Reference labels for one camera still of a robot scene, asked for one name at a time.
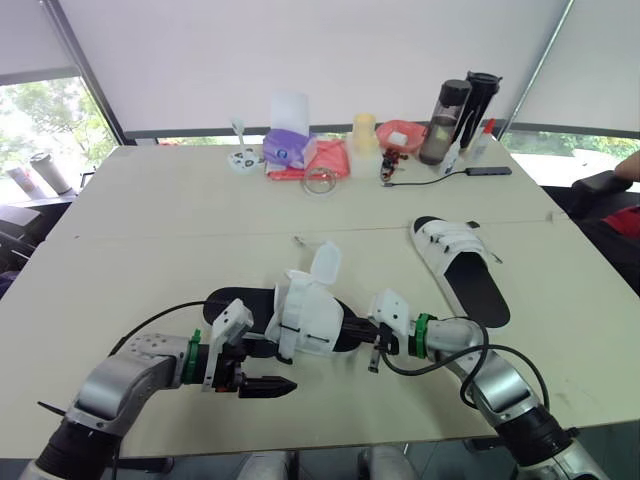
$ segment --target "white slipper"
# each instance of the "white slipper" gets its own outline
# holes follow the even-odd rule
[[[471,227],[420,217],[411,225],[411,238],[455,315],[487,328],[509,322],[509,307],[487,267],[489,252]]]

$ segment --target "robotic arm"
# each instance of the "robotic arm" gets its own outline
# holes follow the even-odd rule
[[[213,323],[209,345],[193,338],[137,335],[89,375],[22,480],[99,479],[146,401],[158,390],[202,384],[203,391],[238,392],[240,398],[275,398],[296,384],[282,377],[247,378],[241,343],[253,325],[235,300]]]
[[[483,343],[482,329],[471,320],[441,321],[422,314],[413,324],[408,311],[406,302],[391,290],[374,299],[370,315],[380,325],[380,336],[370,371],[377,371],[380,350],[390,344],[391,335],[406,345],[409,355],[433,362]],[[464,382],[480,360],[480,350],[453,360],[448,368]],[[609,478],[560,427],[513,365],[494,350],[488,349],[467,392],[518,463],[519,480]]]
[[[497,346],[484,345],[485,332],[478,324],[426,314],[413,322],[408,304],[391,290],[376,296],[369,317],[379,331],[370,371],[377,372],[382,356],[397,373],[412,374],[390,364],[387,354],[433,362],[455,357],[448,368],[463,385],[469,384],[465,395],[516,459],[518,479],[608,480],[518,371],[496,353]],[[202,384],[203,391],[239,392],[240,398],[275,398],[291,392],[296,384],[282,377],[252,379],[242,372],[246,352],[241,338],[252,325],[251,312],[237,299],[213,322],[209,345],[200,344],[199,331],[191,339],[160,334],[130,339],[89,375],[49,444],[21,479],[99,479],[157,390],[195,383]]]

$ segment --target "green ring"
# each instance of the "green ring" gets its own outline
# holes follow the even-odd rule
[[[196,371],[196,362],[198,359],[198,345],[200,345],[200,330],[196,328],[193,337],[189,340],[189,351],[187,352],[187,365],[182,374],[182,383],[190,385],[193,383],[193,375]]]
[[[418,358],[426,358],[427,352],[424,345],[424,337],[427,335],[427,321],[431,315],[421,313],[416,320],[416,356]]]

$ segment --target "white roller shade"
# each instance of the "white roller shade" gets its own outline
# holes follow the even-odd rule
[[[313,125],[430,117],[441,83],[501,75],[504,117],[564,7],[559,0],[61,0],[126,131],[269,124],[278,88]]]
[[[74,71],[37,0],[0,0],[0,84]]]
[[[640,1],[576,1],[516,122],[639,132]]]

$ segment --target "floor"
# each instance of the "floor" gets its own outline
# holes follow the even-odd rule
[[[640,421],[585,428],[580,441],[610,478],[640,478]],[[304,450],[300,465],[304,480],[357,480],[361,447]],[[508,479],[514,462],[503,448],[471,453],[461,441],[413,443],[407,457],[421,480]],[[217,455],[176,459],[168,474],[120,471],[119,480],[233,480],[247,455]],[[0,460],[0,479],[19,478],[26,460]],[[103,479],[111,478],[107,471]]]

